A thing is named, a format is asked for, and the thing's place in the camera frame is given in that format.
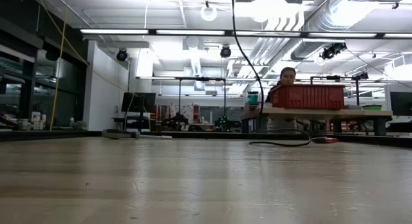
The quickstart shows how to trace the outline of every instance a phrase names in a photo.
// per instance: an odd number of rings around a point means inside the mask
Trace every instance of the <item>computer monitor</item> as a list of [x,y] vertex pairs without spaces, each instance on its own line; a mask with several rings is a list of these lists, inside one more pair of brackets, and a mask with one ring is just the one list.
[[412,93],[391,92],[391,106],[393,115],[412,116]]
[[130,92],[124,93],[123,103],[122,103],[122,112],[150,113],[156,110],[155,108],[156,93],[134,93],[134,94],[135,94],[135,97],[133,97],[133,93],[130,93]]

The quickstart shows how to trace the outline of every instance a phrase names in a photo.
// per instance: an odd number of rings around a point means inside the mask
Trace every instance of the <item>wooden floor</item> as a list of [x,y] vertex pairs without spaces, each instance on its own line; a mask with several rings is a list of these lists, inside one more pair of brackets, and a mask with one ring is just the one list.
[[412,151],[74,138],[0,144],[5,224],[412,222]]

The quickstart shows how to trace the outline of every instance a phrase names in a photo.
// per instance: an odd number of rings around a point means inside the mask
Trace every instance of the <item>green container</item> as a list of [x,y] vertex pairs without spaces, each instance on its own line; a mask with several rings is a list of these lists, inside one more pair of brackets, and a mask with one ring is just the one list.
[[248,92],[249,104],[256,105],[259,104],[258,102],[259,92]]
[[362,108],[366,111],[382,111],[381,105],[362,106]]

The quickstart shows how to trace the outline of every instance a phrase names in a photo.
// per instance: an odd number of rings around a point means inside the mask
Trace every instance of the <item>woman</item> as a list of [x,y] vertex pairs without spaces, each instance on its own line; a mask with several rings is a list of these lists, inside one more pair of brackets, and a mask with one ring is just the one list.
[[[295,83],[295,77],[296,77],[295,69],[291,67],[283,68],[283,70],[281,71],[279,82],[277,82],[276,86],[270,89],[269,93],[280,85],[292,85],[293,83]],[[270,103],[269,94],[265,100],[265,106],[272,107],[272,104]],[[285,134],[285,132],[279,132],[279,131],[271,132],[271,131],[276,130],[276,129],[297,129],[296,120],[285,120],[282,118],[279,118],[279,119],[269,118],[267,122],[267,129],[268,129],[268,133]]]

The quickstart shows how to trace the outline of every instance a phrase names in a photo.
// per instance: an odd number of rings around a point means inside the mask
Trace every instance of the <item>red object on floor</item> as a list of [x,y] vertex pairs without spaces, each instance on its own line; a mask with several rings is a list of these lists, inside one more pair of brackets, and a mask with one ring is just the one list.
[[279,86],[269,93],[274,107],[289,109],[344,108],[343,85],[287,85]]

